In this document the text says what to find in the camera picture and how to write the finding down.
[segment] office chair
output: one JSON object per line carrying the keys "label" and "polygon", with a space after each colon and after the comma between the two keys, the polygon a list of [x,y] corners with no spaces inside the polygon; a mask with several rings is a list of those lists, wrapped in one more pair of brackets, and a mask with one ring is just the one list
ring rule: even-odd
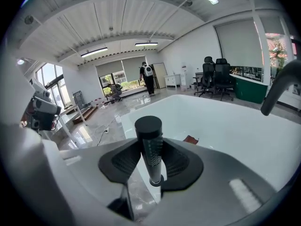
{"label": "office chair", "polygon": [[197,91],[194,93],[194,95],[200,93],[198,97],[201,97],[201,95],[205,93],[211,93],[211,98],[213,97],[213,75],[214,75],[214,62],[212,60],[212,57],[207,56],[204,59],[204,64],[203,64],[203,77],[201,79],[201,86],[202,89],[200,91]]}
{"label": "office chair", "polygon": [[214,75],[215,89],[221,91],[221,101],[224,95],[228,95],[233,101],[233,97],[230,93],[227,93],[227,89],[234,87],[234,82],[230,77],[230,64],[227,63],[225,58],[218,58],[215,63],[215,75]]}

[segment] man with backpack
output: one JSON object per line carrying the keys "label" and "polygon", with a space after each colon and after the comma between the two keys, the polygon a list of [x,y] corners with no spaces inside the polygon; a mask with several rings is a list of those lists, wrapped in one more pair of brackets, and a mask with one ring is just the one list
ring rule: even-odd
{"label": "man with backpack", "polygon": [[112,84],[108,84],[108,87],[111,89],[111,91],[113,92],[112,98],[115,100],[121,101],[122,98],[120,97],[120,95],[122,94],[122,86],[119,84],[116,85],[112,85]]}
{"label": "man with backpack", "polygon": [[154,73],[153,68],[150,65],[147,65],[146,62],[142,62],[142,67],[140,68],[140,81],[143,77],[146,84],[147,91],[150,96],[154,96]]}

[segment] tiled floor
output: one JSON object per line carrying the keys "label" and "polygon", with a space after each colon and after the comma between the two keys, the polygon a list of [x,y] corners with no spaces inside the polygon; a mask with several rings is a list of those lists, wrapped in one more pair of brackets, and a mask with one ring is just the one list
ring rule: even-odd
{"label": "tiled floor", "polygon": [[[123,101],[119,103],[109,104],[103,109],[99,108],[90,117],[90,119],[87,120],[88,126],[85,126],[83,123],[81,123],[77,126],[74,126],[74,128],[71,130],[71,133],[78,140],[76,144],[66,138],[61,142],[60,145],[58,145],[58,147],[60,150],[87,148],[97,145],[101,146],[106,143],[112,143],[126,139],[120,119],[122,115],[131,113],[138,108],[144,107],[171,95],[183,94],[193,96],[193,92],[194,91],[191,89],[187,91],[181,91],[180,88],[175,90],[173,87],[167,89],[157,89],[155,91],[156,96],[154,97],[149,97],[147,92],[143,92],[124,98]],[[202,97],[210,99],[209,95],[204,95]],[[213,99],[219,100],[220,97],[216,96]],[[227,96],[224,97],[223,101],[247,106],[257,110],[260,110],[261,107],[259,104],[242,101],[237,98],[234,98],[234,101],[231,101]],[[287,109],[281,105],[276,105],[272,110],[272,114],[301,124],[301,113]],[[107,126],[109,127],[108,133],[103,133]],[[156,203],[143,183],[137,169],[133,172],[128,182],[128,187],[135,219],[136,221],[141,221],[151,210],[153,210]]]}

